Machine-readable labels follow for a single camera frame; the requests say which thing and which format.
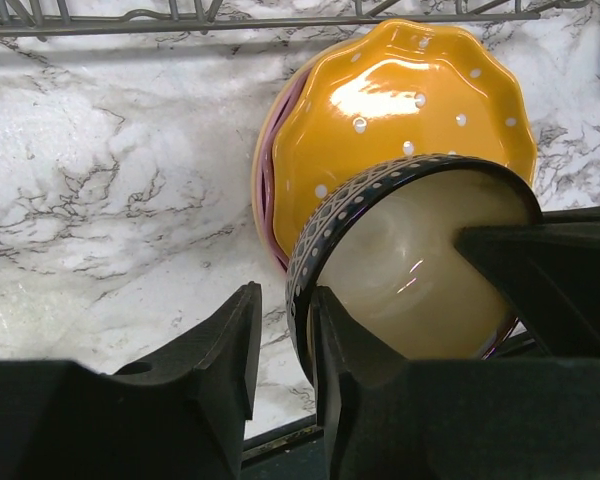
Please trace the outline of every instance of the dish rack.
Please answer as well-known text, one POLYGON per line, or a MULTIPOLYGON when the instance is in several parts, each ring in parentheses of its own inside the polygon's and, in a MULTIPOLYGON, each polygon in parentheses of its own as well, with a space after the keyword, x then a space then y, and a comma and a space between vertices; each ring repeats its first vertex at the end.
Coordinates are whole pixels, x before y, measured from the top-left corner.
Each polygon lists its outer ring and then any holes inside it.
POLYGON ((55 6, 43 8, 41 0, 29 0, 25 2, 28 5, 21 0, 0 0, 0 37, 38 37, 44 41, 48 36, 63 35, 185 31, 204 34, 210 30, 376 24, 387 18, 454 23, 536 20, 547 10, 580 8, 590 0, 531 0, 524 5, 522 0, 490 0, 472 8, 469 8, 469 0, 443 0, 435 2, 434 7, 425 6, 406 15, 391 11, 400 1, 352 0, 350 6, 336 16, 255 18, 223 8, 229 3, 225 0, 211 0, 208 8, 204 7, 203 0, 164 0, 162 11, 138 8, 120 16, 75 15, 67 0, 56 0, 57 9, 55 6), (184 3, 189 8, 183 9, 184 3))

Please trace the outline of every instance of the white marble surface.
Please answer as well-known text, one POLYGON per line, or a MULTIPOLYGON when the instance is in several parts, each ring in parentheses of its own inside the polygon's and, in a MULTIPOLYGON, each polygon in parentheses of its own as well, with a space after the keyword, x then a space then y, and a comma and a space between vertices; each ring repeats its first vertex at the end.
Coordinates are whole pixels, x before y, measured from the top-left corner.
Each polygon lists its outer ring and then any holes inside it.
MULTIPOLYGON (((76 13, 117 14, 167 2, 69 3, 76 13)), ((352 2, 230 3, 273 16, 336 14, 352 2)), ((542 205, 600 205, 600 0, 469 29, 522 85, 542 205)), ((284 280, 251 218, 251 152, 292 71, 365 30, 0 40, 0 358, 69 357, 112 372, 254 280, 264 326, 246 436, 312 413, 284 280)))

